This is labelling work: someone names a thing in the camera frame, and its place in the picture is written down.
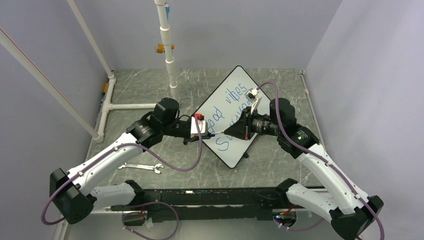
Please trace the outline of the whiteboard marker pen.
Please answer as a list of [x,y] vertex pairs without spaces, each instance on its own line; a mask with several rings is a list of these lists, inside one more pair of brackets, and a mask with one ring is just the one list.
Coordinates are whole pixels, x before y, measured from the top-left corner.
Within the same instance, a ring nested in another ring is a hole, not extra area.
[[217,136],[217,135],[224,135],[224,131],[219,131],[219,132],[215,132],[215,133],[211,133],[211,136]]

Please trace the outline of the white whiteboard black frame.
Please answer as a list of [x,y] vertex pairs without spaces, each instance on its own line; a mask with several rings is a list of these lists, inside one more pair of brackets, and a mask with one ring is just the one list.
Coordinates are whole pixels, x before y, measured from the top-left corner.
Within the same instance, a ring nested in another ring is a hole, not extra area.
[[[207,99],[196,109],[195,113],[204,115],[207,131],[211,134],[224,131],[241,116],[242,110],[250,107],[251,102],[245,93],[258,84],[240,65],[236,66]],[[235,168],[256,135],[250,140],[241,140],[225,134],[216,135],[202,142],[230,169]]]

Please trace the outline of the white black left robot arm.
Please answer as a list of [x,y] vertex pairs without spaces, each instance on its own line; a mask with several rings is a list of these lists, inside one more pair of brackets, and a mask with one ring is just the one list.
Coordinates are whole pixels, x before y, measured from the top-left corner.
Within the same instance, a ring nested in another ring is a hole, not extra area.
[[143,153],[151,154],[171,169],[184,171],[150,149],[164,136],[169,136],[182,138],[185,145],[197,141],[198,154],[202,154],[202,140],[208,137],[204,116],[195,113],[188,120],[181,120],[179,114],[180,104],[165,97],[95,157],[67,171],[54,170],[49,176],[49,199],[41,213],[42,223],[55,225],[66,221],[75,224],[93,210],[116,205],[139,209],[144,203],[144,192],[133,180],[106,187],[98,187],[98,183],[126,161]]

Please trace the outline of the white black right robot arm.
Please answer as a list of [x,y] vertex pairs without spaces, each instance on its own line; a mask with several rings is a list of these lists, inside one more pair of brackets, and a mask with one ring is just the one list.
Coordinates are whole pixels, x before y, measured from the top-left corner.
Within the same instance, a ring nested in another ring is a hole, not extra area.
[[276,203],[282,208],[294,204],[312,211],[328,221],[344,240],[357,240],[373,222],[379,224],[382,199],[368,195],[343,173],[312,131],[297,122],[290,102],[274,99],[269,111],[259,114],[246,107],[239,120],[223,133],[245,141],[255,134],[275,136],[279,146],[307,167],[330,194],[325,197],[288,178],[275,188]]

